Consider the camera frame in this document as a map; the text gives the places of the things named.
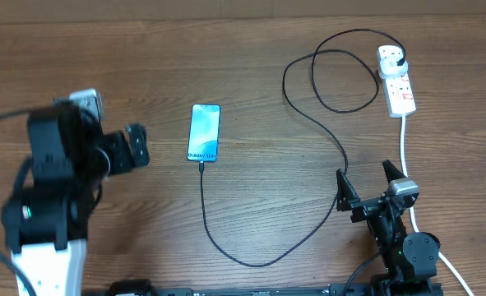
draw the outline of wooden table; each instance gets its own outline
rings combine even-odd
[[[328,211],[343,159],[323,130],[285,103],[281,76],[327,36],[354,27],[386,31],[407,49],[418,111],[408,119],[406,149],[420,186],[419,225],[440,238],[474,292],[486,295],[485,15],[0,25],[0,113],[94,87],[105,97],[105,131],[147,126],[151,164],[106,182],[91,218],[84,288],[125,278],[193,289],[346,281],[375,252],[365,223],[350,223],[349,213],[333,212],[303,246],[267,268],[239,266],[217,252],[203,229],[199,173],[186,149],[192,105],[222,105],[220,157],[205,171],[212,235],[250,263],[293,246]],[[355,33],[328,48],[351,50],[375,68],[382,44],[389,41]],[[313,95],[308,66],[292,68],[287,91],[341,140],[359,194],[379,196],[386,189],[381,162],[399,164],[400,120],[387,116],[383,93],[361,112],[330,113]],[[343,54],[319,57],[316,75],[323,99],[336,108],[359,106],[375,90]],[[0,123],[0,208],[29,153],[25,119]],[[437,267],[434,280],[447,295],[463,295],[445,265]],[[381,262],[358,281],[376,272]],[[0,264],[0,295],[15,288]]]

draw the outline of white power strip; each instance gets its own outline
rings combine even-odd
[[[397,46],[380,46],[377,49],[378,71],[380,72],[380,76],[382,72],[382,60],[394,60],[395,57],[401,58],[402,56],[403,53]],[[393,78],[383,79],[383,89],[385,91],[387,109],[389,110],[390,117],[400,118],[416,111],[413,90],[410,87],[410,79],[407,72]]]

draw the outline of extension cord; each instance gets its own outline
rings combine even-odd
[[[416,104],[414,102],[413,91],[410,87],[409,73],[407,73],[408,66],[405,67],[405,73],[401,72],[402,67],[398,67],[393,60],[401,57],[402,50],[394,45],[383,45],[378,48],[377,60],[378,60],[378,73],[382,78],[383,89],[385,91],[385,98],[387,101],[387,109],[389,116],[392,118],[401,118],[401,132],[400,132],[400,162],[402,173],[407,176],[407,164],[405,163],[405,123],[406,117],[416,111]],[[387,77],[387,73],[398,73],[400,76]],[[410,221],[415,232],[419,232],[418,224],[416,222],[416,214],[414,213],[414,207],[409,208]],[[464,290],[469,296],[474,296],[470,287],[464,281],[462,276],[456,271],[455,267],[447,260],[447,258],[441,253],[438,256],[446,264],[449,270],[455,275],[456,279],[462,284]]]

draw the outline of smartphone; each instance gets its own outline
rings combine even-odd
[[[219,143],[220,106],[194,104],[190,139],[187,143],[187,159],[215,162]]]

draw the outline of power adapter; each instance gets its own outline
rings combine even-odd
[[[383,45],[377,49],[378,73],[382,78],[389,116],[400,118],[416,111],[407,61],[402,66],[397,62],[403,56],[401,48]]]

